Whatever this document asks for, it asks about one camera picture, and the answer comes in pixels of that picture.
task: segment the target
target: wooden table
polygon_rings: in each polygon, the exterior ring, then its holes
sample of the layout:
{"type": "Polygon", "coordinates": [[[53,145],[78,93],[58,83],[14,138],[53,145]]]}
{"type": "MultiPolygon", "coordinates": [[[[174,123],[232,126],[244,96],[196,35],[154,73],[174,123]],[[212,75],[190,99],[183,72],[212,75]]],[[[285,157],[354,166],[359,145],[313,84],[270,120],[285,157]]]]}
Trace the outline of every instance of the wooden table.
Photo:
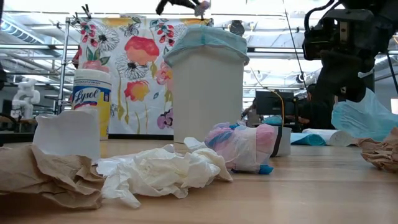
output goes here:
{"type": "MultiPolygon", "coordinates": [[[[110,140],[101,152],[108,157],[170,143],[110,140]]],[[[0,197],[0,223],[398,223],[398,175],[376,170],[360,151],[292,146],[291,156],[272,159],[271,175],[234,174],[233,183],[191,189],[185,199],[138,196],[136,210],[117,200],[75,212],[38,204],[36,196],[24,203],[0,197]]]]}

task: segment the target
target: machine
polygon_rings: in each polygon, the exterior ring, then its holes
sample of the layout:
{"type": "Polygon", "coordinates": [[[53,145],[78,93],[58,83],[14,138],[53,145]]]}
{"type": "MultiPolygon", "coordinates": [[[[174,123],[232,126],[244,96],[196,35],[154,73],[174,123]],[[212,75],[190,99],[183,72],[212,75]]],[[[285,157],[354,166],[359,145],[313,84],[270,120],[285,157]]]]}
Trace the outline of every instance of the machine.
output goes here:
{"type": "MultiPolygon", "coordinates": [[[[366,87],[358,72],[370,71],[378,53],[388,56],[389,40],[398,25],[397,9],[398,0],[330,0],[307,13],[304,57],[320,59],[323,65],[315,96],[332,93],[355,102],[362,100],[366,87]],[[339,4],[345,9],[335,9],[339,4]],[[311,13],[330,6],[318,24],[309,27],[311,13]]],[[[398,91],[395,75],[392,77],[398,91]]]]}

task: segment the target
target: ceiling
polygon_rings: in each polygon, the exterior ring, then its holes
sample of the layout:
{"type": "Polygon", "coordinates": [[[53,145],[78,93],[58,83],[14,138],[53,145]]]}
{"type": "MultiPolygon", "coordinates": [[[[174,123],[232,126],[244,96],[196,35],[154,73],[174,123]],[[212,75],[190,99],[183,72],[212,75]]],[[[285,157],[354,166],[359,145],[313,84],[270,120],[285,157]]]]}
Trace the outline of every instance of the ceiling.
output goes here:
{"type": "MultiPolygon", "coordinates": [[[[150,18],[156,18],[155,8],[159,0],[112,0],[107,3],[99,3],[98,0],[86,0],[93,17],[119,17],[120,14],[138,14],[150,18]]],[[[244,37],[249,47],[277,47],[277,48],[301,48],[303,42],[303,18],[306,12],[314,7],[319,7],[328,0],[213,0],[211,10],[206,17],[214,19],[215,27],[227,29],[232,20],[242,20],[245,27],[244,37]],[[289,24],[285,16],[285,9],[289,15],[289,24]]],[[[82,2],[78,0],[54,1],[54,0],[12,0],[6,1],[4,6],[4,19],[17,25],[21,29],[38,38],[44,44],[64,41],[65,18],[71,17],[75,12],[83,17],[85,14],[81,8],[82,2]]],[[[315,12],[310,19],[310,25],[315,25],[324,12],[315,12]]],[[[167,5],[164,17],[181,18],[193,17],[192,10],[180,6],[167,5]]],[[[70,29],[69,44],[78,44],[80,34],[74,28],[70,29]]],[[[21,44],[21,40],[9,34],[0,32],[0,42],[21,44]]],[[[390,47],[396,48],[396,42],[391,41],[390,47]]],[[[42,52],[12,50],[14,53],[29,58],[48,68],[52,68],[52,61],[35,59],[48,57],[42,52]]],[[[69,50],[68,58],[72,58],[76,51],[69,50]]],[[[298,85],[296,77],[300,73],[299,63],[294,53],[279,54],[252,54],[251,62],[245,67],[244,85],[257,85],[253,72],[263,85],[294,86],[298,85]]],[[[320,61],[306,61],[300,56],[300,65],[308,78],[316,76],[322,65],[320,61]]],[[[376,75],[386,73],[387,67],[380,66],[376,75]]]]}

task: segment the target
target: pink fabric bundle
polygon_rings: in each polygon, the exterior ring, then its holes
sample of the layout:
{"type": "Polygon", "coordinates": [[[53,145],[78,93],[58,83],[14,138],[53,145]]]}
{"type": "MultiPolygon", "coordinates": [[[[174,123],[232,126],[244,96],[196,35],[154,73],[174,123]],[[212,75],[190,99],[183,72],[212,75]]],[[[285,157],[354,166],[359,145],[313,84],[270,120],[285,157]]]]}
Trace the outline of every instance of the pink fabric bundle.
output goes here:
{"type": "Polygon", "coordinates": [[[248,128],[221,123],[209,132],[205,144],[224,157],[227,168],[258,172],[261,165],[268,165],[275,140],[275,129],[268,124],[248,128]]]}

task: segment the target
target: floral backdrop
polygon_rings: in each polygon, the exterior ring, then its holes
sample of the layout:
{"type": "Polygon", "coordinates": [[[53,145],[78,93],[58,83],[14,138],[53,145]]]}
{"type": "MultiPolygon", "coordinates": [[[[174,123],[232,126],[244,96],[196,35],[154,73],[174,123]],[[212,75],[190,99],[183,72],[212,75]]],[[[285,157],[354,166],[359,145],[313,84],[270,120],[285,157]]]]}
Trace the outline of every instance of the floral backdrop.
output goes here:
{"type": "Polygon", "coordinates": [[[173,71],[163,55],[191,24],[123,17],[81,21],[79,68],[112,77],[110,134],[173,134],[173,71]]]}

